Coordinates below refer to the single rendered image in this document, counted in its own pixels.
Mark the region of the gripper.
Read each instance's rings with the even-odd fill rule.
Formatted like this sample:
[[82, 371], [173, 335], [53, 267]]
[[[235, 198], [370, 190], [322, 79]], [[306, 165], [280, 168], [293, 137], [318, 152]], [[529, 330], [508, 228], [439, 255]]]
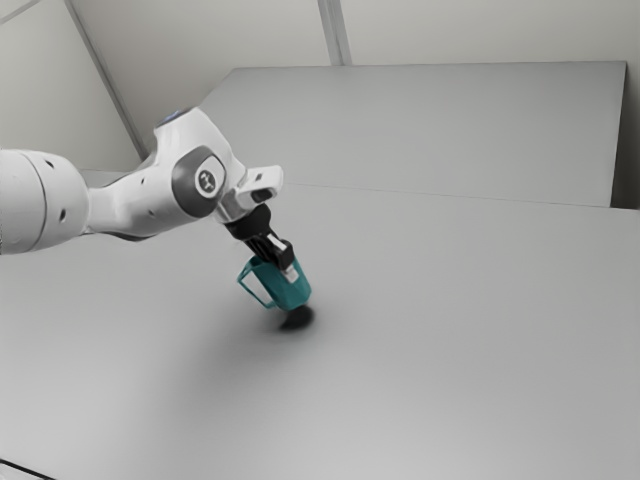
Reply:
[[295, 253], [293, 245], [286, 239], [272, 233], [270, 222], [271, 209], [267, 204], [258, 205], [244, 217], [225, 224], [225, 228], [236, 240], [246, 242], [258, 237], [266, 237], [269, 260], [277, 267], [288, 283], [298, 280], [294, 266]]

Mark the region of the teal faceted mug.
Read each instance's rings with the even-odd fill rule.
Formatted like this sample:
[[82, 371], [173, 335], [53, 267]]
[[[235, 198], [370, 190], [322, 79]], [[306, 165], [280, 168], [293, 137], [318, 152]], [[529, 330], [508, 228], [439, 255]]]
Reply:
[[[246, 278], [250, 275], [258, 280], [268, 294], [268, 301], [247, 285]], [[312, 293], [310, 283], [297, 259], [293, 260], [285, 272], [281, 272], [272, 263], [253, 256], [236, 277], [236, 282], [265, 309], [295, 310], [305, 305]]]

